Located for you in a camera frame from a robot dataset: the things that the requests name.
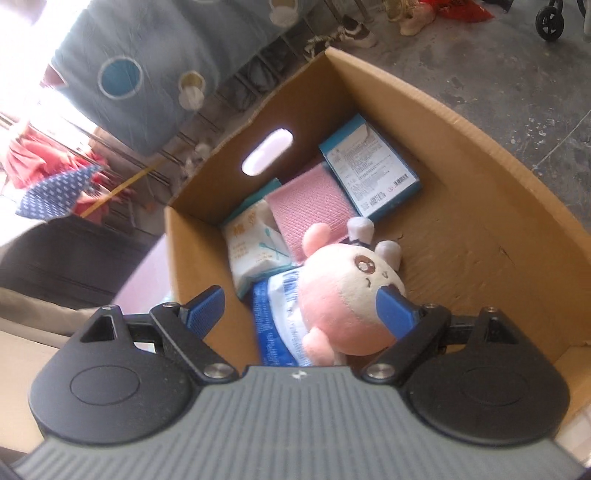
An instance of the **pink textured pad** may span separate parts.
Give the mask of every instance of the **pink textured pad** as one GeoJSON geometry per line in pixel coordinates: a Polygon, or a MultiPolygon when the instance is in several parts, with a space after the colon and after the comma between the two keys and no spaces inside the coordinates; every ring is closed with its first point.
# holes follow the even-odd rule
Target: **pink textured pad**
{"type": "Polygon", "coordinates": [[[320,164],[265,197],[291,257],[306,259],[301,239],[310,225],[328,223],[329,242],[347,237],[347,220],[357,216],[336,180],[320,164]]]}

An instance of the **blue box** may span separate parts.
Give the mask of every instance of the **blue box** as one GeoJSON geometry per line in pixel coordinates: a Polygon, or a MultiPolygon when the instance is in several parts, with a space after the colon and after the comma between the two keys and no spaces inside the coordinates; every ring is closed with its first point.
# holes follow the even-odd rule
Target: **blue box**
{"type": "Polygon", "coordinates": [[[374,222],[421,189],[417,174],[359,114],[320,150],[359,215],[374,222]]]}

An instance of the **concrete floor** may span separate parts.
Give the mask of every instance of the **concrete floor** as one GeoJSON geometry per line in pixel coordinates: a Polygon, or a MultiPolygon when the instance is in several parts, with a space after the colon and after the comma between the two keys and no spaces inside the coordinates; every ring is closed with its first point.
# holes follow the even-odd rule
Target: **concrete floor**
{"type": "Polygon", "coordinates": [[[543,0],[515,0],[509,13],[465,24],[437,17],[402,37],[385,14],[370,29],[381,42],[351,53],[463,115],[530,168],[591,231],[591,44],[576,2],[549,44],[534,21],[543,0]]]}

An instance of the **metal screw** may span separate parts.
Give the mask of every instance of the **metal screw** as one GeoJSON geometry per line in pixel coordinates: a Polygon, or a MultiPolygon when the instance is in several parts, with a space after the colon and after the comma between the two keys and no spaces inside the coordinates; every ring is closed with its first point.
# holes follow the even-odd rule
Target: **metal screw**
{"type": "Polygon", "coordinates": [[[367,375],[376,380],[385,380],[396,373],[396,369],[388,364],[373,364],[367,369],[367,375]]]}
{"type": "Polygon", "coordinates": [[[203,369],[203,373],[209,378],[215,378],[219,380],[232,375],[234,373],[234,369],[230,367],[230,365],[226,364],[211,364],[203,369]]]}

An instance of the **red clothing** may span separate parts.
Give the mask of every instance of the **red clothing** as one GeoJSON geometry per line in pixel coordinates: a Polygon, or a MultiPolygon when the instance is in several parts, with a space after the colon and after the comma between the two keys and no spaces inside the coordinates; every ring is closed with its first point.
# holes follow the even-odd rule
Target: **red clothing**
{"type": "MultiPolygon", "coordinates": [[[[103,157],[94,152],[90,152],[88,157],[97,163],[108,165],[103,157]]],[[[0,154],[0,161],[10,181],[17,189],[26,189],[38,181],[58,173],[78,170],[78,168],[90,165],[90,162],[84,158],[74,155],[59,143],[30,127],[25,129],[18,140],[10,140],[8,149],[4,154],[0,154]]],[[[113,181],[102,173],[96,173],[92,180],[104,186],[113,186],[113,181]]],[[[96,201],[97,198],[83,193],[73,213],[80,215],[96,201]]],[[[88,219],[93,223],[100,223],[103,215],[108,212],[109,207],[104,204],[88,219]]]]}

